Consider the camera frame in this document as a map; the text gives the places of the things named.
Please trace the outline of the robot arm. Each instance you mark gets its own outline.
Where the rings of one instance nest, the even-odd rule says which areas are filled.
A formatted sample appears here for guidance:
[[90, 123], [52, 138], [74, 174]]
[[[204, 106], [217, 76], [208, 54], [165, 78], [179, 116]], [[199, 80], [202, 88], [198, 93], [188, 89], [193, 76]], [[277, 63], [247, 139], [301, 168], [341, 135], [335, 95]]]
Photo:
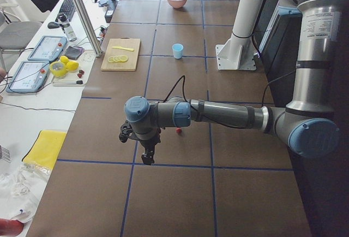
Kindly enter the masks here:
[[193, 121], [230, 128], [259, 129], [276, 135], [294, 153], [315, 158], [338, 145], [339, 128], [328, 102], [338, 31], [348, 0], [279, 0], [279, 15], [302, 17], [292, 100], [284, 108], [229, 105], [184, 96], [149, 102], [135, 96], [124, 106], [126, 121], [119, 139], [137, 140], [144, 147], [142, 161], [154, 163], [155, 146], [166, 127], [187, 127]]

